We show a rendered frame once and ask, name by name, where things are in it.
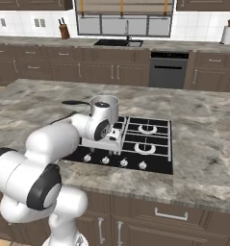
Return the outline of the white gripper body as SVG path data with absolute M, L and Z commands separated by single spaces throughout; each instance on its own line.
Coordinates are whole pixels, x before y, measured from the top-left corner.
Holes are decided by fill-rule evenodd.
M 108 150 L 112 152 L 121 151 L 121 141 L 118 137 L 106 135 L 104 138 L 94 141 L 87 138 L 82 138 L 82 145 L 92 149 Z

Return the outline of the black gas hob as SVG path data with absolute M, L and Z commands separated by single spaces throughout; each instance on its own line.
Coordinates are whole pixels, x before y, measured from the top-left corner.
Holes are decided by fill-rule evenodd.
M 84 147 L 81 140 L 77 150 L 64 160 L 85 162 L 84 156 L 90 154 L 91 160 L 86 163 L 141 170 L 139 164 L 144 161 L 146 169 L 141 171 L 173 174 L 169 120 L 121 115 L 108 135 L 120 139 L 120 152 Z M 110 159 L 108 164 L 102 163 L 105 157 Z M 128 160 L 125 167 L 120 165 L 123 159 Z

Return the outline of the brown cupboard door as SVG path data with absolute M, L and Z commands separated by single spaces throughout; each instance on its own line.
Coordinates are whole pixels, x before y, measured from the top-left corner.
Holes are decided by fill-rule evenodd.
M 229 236 L 214 236 L 148 225 L 122 217 L 112 217 L 113 241 L 117 246 L 117 221 L 122 221 L 122 246 L 230 246 Z
M 89 246 L 112 246 L 110 196 L 90 191 L 87 191 L 87 194 L 88 208 L 80 218 L 76 219 L 77 227 L 89 242 Z M 102 234 L 106 240 L 103 244 L 99 241 L 98 217 L 104 218 Z

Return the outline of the long brown cupboard run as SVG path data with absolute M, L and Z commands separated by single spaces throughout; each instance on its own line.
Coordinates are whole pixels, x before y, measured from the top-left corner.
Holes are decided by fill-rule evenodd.
M 147 86 L 149 62 L 141 49 L 0 44 L 0 86 L 17 79 Z

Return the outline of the brown drawer front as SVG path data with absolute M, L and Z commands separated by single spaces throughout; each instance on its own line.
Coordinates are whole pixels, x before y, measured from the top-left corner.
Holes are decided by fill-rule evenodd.
M 158 208 L 161 213 L 183 216 L 185 212 L 189 214 L 188 221 L 180 221 L 176 219 L 163 218 L 155 215 L 154 208 Z M 186 208 L 178 205 L 156 203 L 152 201 L 144 201 L 134 199 L 132 201 L 132 217 L 143 221 L 170 221 L 186 223 L 190 225 L 198 225 L 203 214 L 202 209 Z

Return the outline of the grey dishwasher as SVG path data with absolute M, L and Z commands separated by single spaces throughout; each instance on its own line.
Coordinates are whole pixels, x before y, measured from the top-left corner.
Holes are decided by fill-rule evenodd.
M 149 86 L 182 89 L 189 54 L 186 52 L 154 51 L 150 58 Z

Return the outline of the black sink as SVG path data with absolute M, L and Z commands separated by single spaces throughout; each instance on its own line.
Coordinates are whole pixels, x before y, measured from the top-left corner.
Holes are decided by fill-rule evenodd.
M 143 40 L 99 39 L 93 45 L 120 46 L 120 47 L 141 47 L 142 44 L 143 44 Z

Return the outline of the brown knife block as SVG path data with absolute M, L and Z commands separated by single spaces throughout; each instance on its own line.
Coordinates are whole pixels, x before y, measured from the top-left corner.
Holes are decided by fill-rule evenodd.
M 69 34 L 69 31 L 68 31 L 68 28 L 67 28 L 67 25 L 64 23 L 64 19 L 61 18 L 59 20 L 59 29 L 60 29 L 60 32 L 61 32 L 61 37 L 62 39 L 69 39 L 70 38 L 70 34 Z

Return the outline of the window with blind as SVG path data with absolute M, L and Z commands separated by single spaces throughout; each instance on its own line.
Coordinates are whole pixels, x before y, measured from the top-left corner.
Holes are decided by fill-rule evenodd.
M 170 37 L 174 0 L 74 0 L 80 36 Z

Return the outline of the short brown cupboard run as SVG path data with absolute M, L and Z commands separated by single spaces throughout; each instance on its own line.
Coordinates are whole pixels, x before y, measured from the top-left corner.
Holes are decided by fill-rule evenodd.
M 184 89 L 230 92 L 230 53 L 190 52 Z

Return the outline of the white paper towel roll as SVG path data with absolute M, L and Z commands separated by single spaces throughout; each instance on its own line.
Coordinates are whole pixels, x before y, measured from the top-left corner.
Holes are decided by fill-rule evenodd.
M 230 19 L 227 20 L 227 25 L 223 28 L 220 44 L 230 44 Z

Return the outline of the wide brown wall cupboard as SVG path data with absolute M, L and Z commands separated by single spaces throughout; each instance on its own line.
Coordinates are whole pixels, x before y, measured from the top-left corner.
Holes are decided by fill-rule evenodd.
M 0 0 L 0 11 L 68 11 L 72 0 Z

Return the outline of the narrow brown wall cupboard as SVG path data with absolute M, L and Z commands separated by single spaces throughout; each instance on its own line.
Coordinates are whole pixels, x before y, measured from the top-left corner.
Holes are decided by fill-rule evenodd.
M 179 12 L 230 12 L 230 0 L 177 0 Z

